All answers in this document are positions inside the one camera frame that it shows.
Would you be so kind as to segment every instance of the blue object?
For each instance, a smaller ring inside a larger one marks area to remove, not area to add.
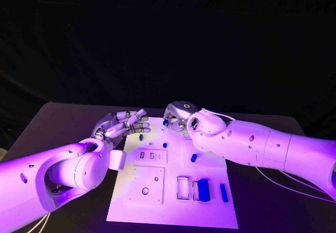
[[[226,196],[226,191],[224,191],[224,186],[223,184],[218,185],[220,192],[221,192],[221,201],[227,202],[227,196]]]
[[[204,179],[197,181],[197,194],[200,201],[206,202],[210,200],[208,185],[207,185],[207,180]]]
[[[191,158],[190,158],[190,161],[194,163],[194,161],[195,161],[195,158],[197,158],[197,155],[195,154],[193,154],[191,155]]]

